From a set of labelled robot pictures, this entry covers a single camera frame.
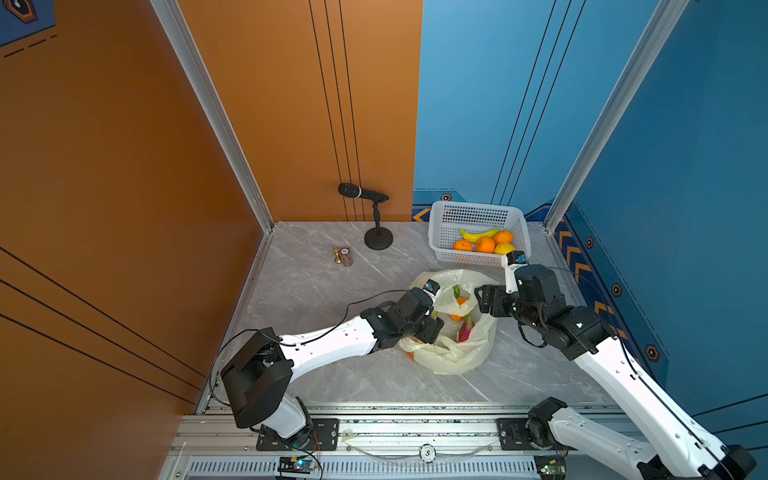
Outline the pink dragon fruit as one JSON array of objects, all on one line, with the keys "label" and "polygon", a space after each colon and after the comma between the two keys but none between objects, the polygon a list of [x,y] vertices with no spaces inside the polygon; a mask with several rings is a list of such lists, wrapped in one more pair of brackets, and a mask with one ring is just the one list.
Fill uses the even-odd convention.
[{"label": "pink dragon fruit", "polygon": [[472,321],[472,319],[469,316],[467,316],[464,319],[463,324],[462,324],[459,332],[457,333],[456,342],[457,343],[463,343],[465,341],[468,341],[469,337],[471,335],[473,327],[474,327],[474,322]]}]

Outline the yellow lemon fruit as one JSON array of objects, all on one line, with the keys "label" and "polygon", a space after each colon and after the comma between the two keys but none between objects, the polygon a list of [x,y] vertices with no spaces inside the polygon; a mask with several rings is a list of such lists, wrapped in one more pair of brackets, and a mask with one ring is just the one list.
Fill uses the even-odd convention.
[{"label": "yellow lemon fruit", "polygon": [[496,244],[495,249],[494,249],[494,254],[506,255],[506,254],[508,254],[510,252],[513,252],[513,251],[515,251],[515,247],[511,243],[502,242],[502,243],[497,243]]}]

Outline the yellowish plastic bag orange print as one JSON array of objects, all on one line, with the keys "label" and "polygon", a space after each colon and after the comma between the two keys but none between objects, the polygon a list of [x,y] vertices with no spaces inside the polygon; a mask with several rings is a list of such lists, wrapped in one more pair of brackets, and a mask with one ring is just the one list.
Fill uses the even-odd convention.
[{"label": "yellowish plastic bag orange print", "polygon": [[[428,279],[435,280],[441,287],[432,317],[442,320],[443,328],[434,344],[407,337],[398,342],[399,348],[417,364],[436,374],[461,375],[476,369],[487,359],[494,346],[497,319],[480,311],[475,289],[483,285],[499,285],[500,282],[476,270],[451,269],[423,272],[411,285],[422,287]],[[468,299],[461,306],[453,295],[455,285],[460,287],[461,297]],[[472,319],[474,327],[468,341],[456,342],[463,322],[453,321],[450,314]]]}]

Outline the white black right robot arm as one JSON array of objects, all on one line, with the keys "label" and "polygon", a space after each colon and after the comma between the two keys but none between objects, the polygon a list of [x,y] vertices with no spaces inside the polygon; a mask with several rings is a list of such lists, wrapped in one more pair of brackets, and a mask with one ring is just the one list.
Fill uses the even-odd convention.
[{"label": "white black right robot arm", "polygon": [[508,267],[503,285],[473,292],[481,312],[534,329],[543,346],[559,350],[586,372],[643,435],[636,441],[549,397],[528,413],[533,444],[575,449],[626,479],[745,479],[755,470],[757,462],[747,449],[724,444],[697,423],[593,310],[569,305],[550,269]]}]

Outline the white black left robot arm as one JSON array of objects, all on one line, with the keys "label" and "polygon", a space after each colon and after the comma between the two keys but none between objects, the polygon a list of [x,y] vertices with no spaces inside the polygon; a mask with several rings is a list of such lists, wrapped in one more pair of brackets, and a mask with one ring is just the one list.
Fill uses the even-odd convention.
[{"label": "white black left robot arm", "polygon": [[304,402],[287,393],[289,385],[326,365],[390,349],[404,338],[435,343],[444,325],[432,316],[440,290],[429,280],[394,303],[306,334],[280,337],[271,328],[255,330],[220,371],[237,428],[258,426],[287,445],[305,445],[314,423]]}]

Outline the yellow banana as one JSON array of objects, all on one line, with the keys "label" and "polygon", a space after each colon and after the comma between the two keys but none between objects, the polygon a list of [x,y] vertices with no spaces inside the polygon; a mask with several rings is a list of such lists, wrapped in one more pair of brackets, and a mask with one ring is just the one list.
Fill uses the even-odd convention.
[{"label": "yellow banana", "polygon": [[465,230],[460,231],[462,238],[472,244],[477,244],[484,238],[493,239],[498,233],[499,233],[498,229],[492,229],[482,233],[470,233]]}]

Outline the white perforated plastic basket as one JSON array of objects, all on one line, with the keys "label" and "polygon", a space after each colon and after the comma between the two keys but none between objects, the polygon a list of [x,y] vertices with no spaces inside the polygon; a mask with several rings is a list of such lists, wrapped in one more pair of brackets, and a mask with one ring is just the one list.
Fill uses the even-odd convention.
[{"label": "white perforated plastic basket", "polygon": [[481,266],[499,266],[501,255],[456,251],[453,245],[463,239],[460,231],[482,233],[508,230],[514,235],[515,250],[532,253],[530,235],[523,212],[516,207],[457,201],[437,201],[429,218],[428,240],[439,261]]}]

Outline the black microphone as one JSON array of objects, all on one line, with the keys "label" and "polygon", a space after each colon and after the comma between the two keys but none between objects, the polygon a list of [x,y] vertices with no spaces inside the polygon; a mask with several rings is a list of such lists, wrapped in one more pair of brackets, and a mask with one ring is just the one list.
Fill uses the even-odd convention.
[{"label": "black microphone", "polygon": [[341,183],[338,186],[338,193],[345,198],[370,200],[375,204],[384,203],[389,200],[386,194],[365,189],[353,183]]}]

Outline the green circuit board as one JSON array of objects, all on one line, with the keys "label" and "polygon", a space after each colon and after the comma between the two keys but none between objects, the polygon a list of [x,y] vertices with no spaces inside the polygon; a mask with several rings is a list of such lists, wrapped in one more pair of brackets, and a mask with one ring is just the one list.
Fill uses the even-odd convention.
[{"label": "green circuit board", "polygon": [[279,478],[305,479],[318,473],[319,467],[309,456],[281,456],[276,472]]},{"label": "green circuit board", "polygon": [[535,456],[535,466],[542,480],[565,480],[567,464],[562,457]]}]

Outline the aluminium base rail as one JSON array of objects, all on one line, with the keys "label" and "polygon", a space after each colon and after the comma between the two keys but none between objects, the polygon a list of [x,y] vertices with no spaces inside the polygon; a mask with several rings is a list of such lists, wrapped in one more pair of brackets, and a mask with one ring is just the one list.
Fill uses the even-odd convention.
[{"label": "aluminium base rail", "polygon": [[535,456],[562,457],[566,479],[616,473],[569,447],[537,450],[503,438],[501,420],[524,421],[526,405],[503,403],[316,403],[326,429],[318,447],[287,450],[235,426],[213,408],[186,416],[161,467],[161,479],[279,478],[281,456],[309,456],[319,472],[305,479],[541,479]]}]

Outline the aluminium corner frame post right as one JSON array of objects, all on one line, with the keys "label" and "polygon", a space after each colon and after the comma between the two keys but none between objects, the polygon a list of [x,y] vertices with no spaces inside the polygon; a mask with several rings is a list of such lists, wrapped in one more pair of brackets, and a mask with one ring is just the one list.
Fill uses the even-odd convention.
[{"label": "aluminium corner frame post right", "polygon": [[688,4],[688,0],[662,0],[657,3],[545,217],[543,225],[547,233],[553,234],[564,219],[568,207],[575,200]]}]

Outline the aluminium corner frame post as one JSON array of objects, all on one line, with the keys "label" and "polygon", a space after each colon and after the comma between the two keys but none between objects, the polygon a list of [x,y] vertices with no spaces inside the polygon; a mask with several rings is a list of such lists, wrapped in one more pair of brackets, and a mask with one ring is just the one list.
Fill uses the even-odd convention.
[{"label": "aluminium corner frame post", "polygon": [[274,220],[257,184],[233,125],[217,92],[178,1],[151,0],[200,106],[262,230],[271,234]]},{"label": "aluminium corner frame post", "polygon": [[564,219],[568,207],[575,200],[688,4],[688,0],[662,0],[657,3],[545,217],[543,225],[547,233],[553,234]]}]

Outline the aluminium corner frame post left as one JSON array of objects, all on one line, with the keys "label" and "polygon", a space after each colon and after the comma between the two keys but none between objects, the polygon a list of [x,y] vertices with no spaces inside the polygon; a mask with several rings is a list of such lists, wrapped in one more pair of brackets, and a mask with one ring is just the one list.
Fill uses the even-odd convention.
[{"label": "aluminium corner frame post left", "polygon": [[178,1],[151,0],[200,106],[262,230],[271,234],[274,220],[257,184],[233,125],[217,92]]}]

